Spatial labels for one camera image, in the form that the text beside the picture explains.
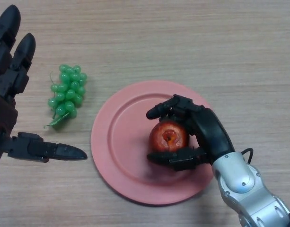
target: red apple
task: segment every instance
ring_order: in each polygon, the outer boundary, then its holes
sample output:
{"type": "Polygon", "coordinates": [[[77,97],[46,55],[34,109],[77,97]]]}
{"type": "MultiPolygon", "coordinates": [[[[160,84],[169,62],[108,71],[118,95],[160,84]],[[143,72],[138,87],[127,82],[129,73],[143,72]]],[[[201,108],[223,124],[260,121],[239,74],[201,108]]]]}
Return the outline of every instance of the red apple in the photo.
{"type": "Polygon", "coordinates": [[[176,152],[189,145],[190,136],[178,123],[172,120],[159,122],[149,136],[150,152],[176,152]]]}

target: grapes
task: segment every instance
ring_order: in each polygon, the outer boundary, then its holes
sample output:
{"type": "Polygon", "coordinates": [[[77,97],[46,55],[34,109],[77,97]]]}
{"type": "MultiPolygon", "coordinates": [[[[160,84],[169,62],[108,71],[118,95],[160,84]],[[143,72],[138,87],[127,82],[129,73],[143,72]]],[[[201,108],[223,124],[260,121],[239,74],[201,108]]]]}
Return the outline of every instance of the grapes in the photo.
{"type": "Polygon", "coordinates": [[[76,118],[77,115],[78,115],[77,109],[74,108],[74,109],[70,112],[69,117],[70,117],[70,118],[76,118]]]}
{"type": "Polygon", "coordinates": [[[86,90],[84,87],[79,87],[77,90],[77,93],[81,96],[83,96],[85,94],[86,90]]]}
{"type": "Polygon", "coordinates": [[[55,114],[59,116],[58,121],[67,116],[70,118],[77,117],[76,108],[83,103],[83,96],[86,92],[84,86],[88,78],[86,73],[81,72],[79,65],[71,67],[62,64],[59,66],[59,71],[60,84],[53,83],[50,86],[55,96],[48,100],[48,106],[55,110],[55,114]]]}
{"type": "Polygon", "coordinates": [[[73,101],[76,105],[81,105],[83,103],[83,97],[80,95],[75,95],[73,101]]]}
{"type": "Polygon", "coordinates": [[[80,75],[79,75],[80,79],[86,81],[87,80],[87,74],[82,72],[80,75]]]}
{"type": "Polygon", "coordinates": [[[79,80],[79,85],[80,86],[84,86],[86,84],[86,81],[85,80],[83,80],[83,79],[80,79],[79,80]]]}
{"type": "Polygon", "coordinates": [[[60,84],[58,86],[58,89],[57,89],[58,92],[66,92],[67,90],[68,90],[68,85],[67,84],[60,84]]]}
{"type": "Polygon", "coordinates": [[[51,84],[50,89],[53,92],[57,92],[58,91],[58,85],[57,84],[51,84]]]}
{"type": "Polygon", "coordinates": [[[58,101],[55,98],[51,98],[48,100],[48,105],[54,109],[58,105],[58,101]]]}
{"type": "Polygon", "coordinates": [[[80,74],[80,72],[81,72],[81,68],[80,68],[79,65],[75,65],[75,66],[73,67],[73,69],[74,69],[74,71],[75,71],[76,73],[80,74]]]}
{"type": "Polygon", "coordinates": [[[75,91],[74,90],[68,90],[66,93],[66,100],[70,100],[73,99],[75,96],[75,91]]]}
{"type": "Polygon", "coordinates": [[[74,103],[71,101],[67,101],[65,103],[65,109],[69,112],[72,112],[75,109],[74,103]]]}
{"type": "Polygon", "coordinates": [[[76,82],[76,81],[73,81],[71,84],[70,84],[70,88],[74,91],[78,91],[79,89],[79,83],[76,82]]]}
{"type": "Polygon", "coordinates": [[[60,81],[65,83],[65,84],[68,84],[68,83],[70,83],[70,76],[65,72],[61,72],[60,73],[60,81]]]}
{"type": "Polygon", "coordinates": [[[71,79],[71,81],[79,81],[80,80],[79,74],[77,74],[77,73],[71,74],[70,79],[71,79]]]}
{"type": "Polygon", "coordinates": [[[56,101],[63,101],[65,99],[65,94],[61,92],[56,93],[55,99],[56,101]]]}
{"type": "Polygon", "coordinates": [[[56,110],[55,110],[56,114],[59,115],[60,117],[66,114],[66,109],[65,109],[65,105],[61,104],[59,105],[56,110]]]}
{"type": "Polygon", "coordinates": [[[74,73],[74,69],[73,69],[72,67],[68,67],[68,68],[66,69],[66,72],[67,72],[68,74],[72,74],[72,73],[74,73]]]}
{"type": "Polygon", "coordinates": [[[59,70],[60,70],[60,72],[66,72],[66,69],[67,69],[67,68],[69,68],[68,65],[60,65],[60,66],[59,66],[59,70]]]}

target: silver robotic arm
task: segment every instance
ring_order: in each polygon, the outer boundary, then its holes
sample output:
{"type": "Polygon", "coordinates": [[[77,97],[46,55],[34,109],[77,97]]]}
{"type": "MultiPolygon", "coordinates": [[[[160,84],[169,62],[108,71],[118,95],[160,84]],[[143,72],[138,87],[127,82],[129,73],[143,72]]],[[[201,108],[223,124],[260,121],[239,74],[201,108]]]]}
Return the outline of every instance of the silver robotic arm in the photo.
{"type": "Polygon", "coordinates": [[[147,156],[158,165],[175,171],[195,169],[208,163],[218,180],[224,202],[239,217],[242,227],[290,227],[290,211],[264,185],[261,173],[252,166],[251,148],[236,152],[215,113],[193,104],[189,98],[173,95],[147,112],[148,119],[173,120],[196,136],[199,148],[182,148],[176,153],[158,152],[147,156]],[[250,151],[246,162],[244,154],[250,151]]]}
{"type": "Polygon", "coordinates": [[[218,158],[212,165],[224,202],[243,227],[288,227],[290,211],[264,185],[261,173],[240,152],[218,158]]]}

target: wooden table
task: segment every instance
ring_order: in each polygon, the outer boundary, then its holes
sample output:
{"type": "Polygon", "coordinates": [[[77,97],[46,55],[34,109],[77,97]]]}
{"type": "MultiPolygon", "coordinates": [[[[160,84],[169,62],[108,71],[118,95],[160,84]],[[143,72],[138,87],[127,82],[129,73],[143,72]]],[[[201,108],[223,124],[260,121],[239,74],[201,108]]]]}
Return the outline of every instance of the wooden table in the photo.
{"type": "MultiPolygon", "coordinates": [[[[0,0],[0,14],[14,1],[0,0]]],[[[236,150],[290,207],[290,0],[21,0],[19,41],[37,48],[17,96],[18,131],[73,144],[89,159],[47,164],[0,161],[0,227],[237,227],[213,180],[199,198],[150,208],[115,195],[100,179],[89,145],[103,103],[134,82],[188,85],[212,105],[236,150]],[[62,63],[89,74],[87,98],[62,131],[51,120],[49,75],[62,63]]]]}

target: plate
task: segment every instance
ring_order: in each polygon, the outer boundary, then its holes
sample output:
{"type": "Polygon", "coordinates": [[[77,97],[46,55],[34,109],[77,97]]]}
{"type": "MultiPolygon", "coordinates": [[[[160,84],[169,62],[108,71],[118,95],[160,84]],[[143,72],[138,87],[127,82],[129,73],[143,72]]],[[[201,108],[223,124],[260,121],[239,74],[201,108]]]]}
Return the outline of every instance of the plate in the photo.
{"type": "MultiPolygon", "coordinates": [[[[147,205],[170,205],[204,190],[213,178],[204,164],[195,170],[175,172],[150,163],[148,139],[158,120],[146,112],[178,94],[198,105],[209,104],[191,89],[170,81],[145,81],[129,85],[111,96],[97,114],[91,132],[91,150],[104,181],[123,197],[147,205]]],[[[198,146],[195,137],[191,146],[198,146]]]]}

